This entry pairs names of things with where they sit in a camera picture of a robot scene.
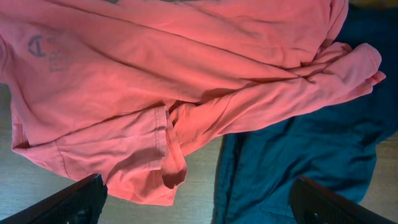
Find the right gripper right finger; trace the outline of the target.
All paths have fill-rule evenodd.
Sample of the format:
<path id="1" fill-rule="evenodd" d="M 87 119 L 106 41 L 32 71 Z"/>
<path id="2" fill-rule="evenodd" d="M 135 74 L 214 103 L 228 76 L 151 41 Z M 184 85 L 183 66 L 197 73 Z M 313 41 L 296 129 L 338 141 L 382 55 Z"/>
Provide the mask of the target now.
<path id="1" fill-rule="evenodd" d="M 395 224 L 304 176 L 291 186 L 289 205 L 298 224 Z"/>

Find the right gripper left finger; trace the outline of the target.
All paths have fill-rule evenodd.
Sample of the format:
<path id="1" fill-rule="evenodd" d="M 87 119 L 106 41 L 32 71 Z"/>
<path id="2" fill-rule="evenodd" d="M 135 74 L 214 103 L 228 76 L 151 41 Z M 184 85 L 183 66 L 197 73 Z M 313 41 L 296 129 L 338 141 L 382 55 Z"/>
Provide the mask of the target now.
<path id="1" fill-rule="evenodd" d="M 108 196 L 99 174 L 91 174 L 1 224 L 97 224 Z"/>

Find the orange-red t-shirt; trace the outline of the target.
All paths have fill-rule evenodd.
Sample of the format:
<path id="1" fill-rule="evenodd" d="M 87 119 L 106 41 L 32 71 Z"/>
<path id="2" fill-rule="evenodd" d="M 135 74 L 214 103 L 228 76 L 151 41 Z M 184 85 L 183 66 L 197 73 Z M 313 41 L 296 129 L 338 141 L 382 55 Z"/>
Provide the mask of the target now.
<path id="1" fill-rule="evenodd" d="M 339 43 L 347 1 L 1 1 L 12 148 L 170 206 L 212 139 L 351 101 L 384 79 Z"/>

